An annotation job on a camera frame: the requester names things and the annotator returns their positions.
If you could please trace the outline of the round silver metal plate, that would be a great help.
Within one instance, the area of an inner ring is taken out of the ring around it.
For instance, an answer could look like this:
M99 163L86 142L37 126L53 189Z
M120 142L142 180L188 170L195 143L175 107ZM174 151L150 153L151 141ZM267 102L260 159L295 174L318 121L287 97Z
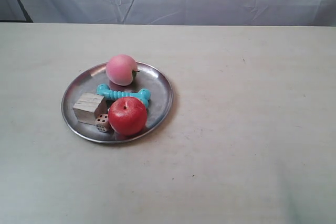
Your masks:
M138 62L137 65L139 72L135 80L126 87L109 81L105 73L105 63L84 71L70 83L62 98L61 112L66 124L75 134L96 143L121 144L146 136L160 126L173 104L172 85L168 78L155 67L142 62ZM97 86L103 83L109 85L110 89L118 91L137 92L142 88L150 90L148 119L141 132L133 136L122 136L114 132L103 133L93 125L78 122L72 109L73 105L83 93L95 93Z

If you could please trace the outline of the teal rubber bone toy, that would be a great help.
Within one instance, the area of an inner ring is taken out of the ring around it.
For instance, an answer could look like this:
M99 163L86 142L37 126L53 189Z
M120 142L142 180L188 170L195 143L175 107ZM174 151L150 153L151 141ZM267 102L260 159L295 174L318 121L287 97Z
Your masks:
M100 84L96 88L97 95L105 97L106 100L116 101L120 98L134 97L140 100L145 108L149 106L149 100L151 98L151 92L148 89L141 89L138 92L126 92L111 90L107 84Z

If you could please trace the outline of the red toy apple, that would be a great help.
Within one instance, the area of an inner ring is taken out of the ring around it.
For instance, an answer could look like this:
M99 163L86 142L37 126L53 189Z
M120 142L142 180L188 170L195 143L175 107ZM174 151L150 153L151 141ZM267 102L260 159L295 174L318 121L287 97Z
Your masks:
M146 125L147 110L137 98L119 98L110 106L108 120L112 128L120 135L135 135Z

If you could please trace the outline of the pink toy peach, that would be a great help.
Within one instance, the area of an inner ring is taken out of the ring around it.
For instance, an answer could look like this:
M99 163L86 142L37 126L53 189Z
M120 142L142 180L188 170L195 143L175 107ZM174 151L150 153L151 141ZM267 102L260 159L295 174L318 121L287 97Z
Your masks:
M106 75L119 86L128 86L133 80L133 73L138 72L137 62L129 55L116 55L106 64Z

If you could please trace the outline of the small wooden die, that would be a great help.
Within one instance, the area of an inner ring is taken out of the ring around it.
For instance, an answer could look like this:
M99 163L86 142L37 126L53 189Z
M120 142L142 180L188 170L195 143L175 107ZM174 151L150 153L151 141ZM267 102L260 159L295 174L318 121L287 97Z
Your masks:
M109 132L111 125L108 120L107 114L100 114L95 120L95 127L100 132Z

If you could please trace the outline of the light wooden block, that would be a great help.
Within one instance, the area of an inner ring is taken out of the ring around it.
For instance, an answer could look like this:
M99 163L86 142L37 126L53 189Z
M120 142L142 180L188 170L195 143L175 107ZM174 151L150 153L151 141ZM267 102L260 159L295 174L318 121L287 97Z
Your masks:
M79 122L90 125L108 111L105 97L93 93L82 94L72 108Z

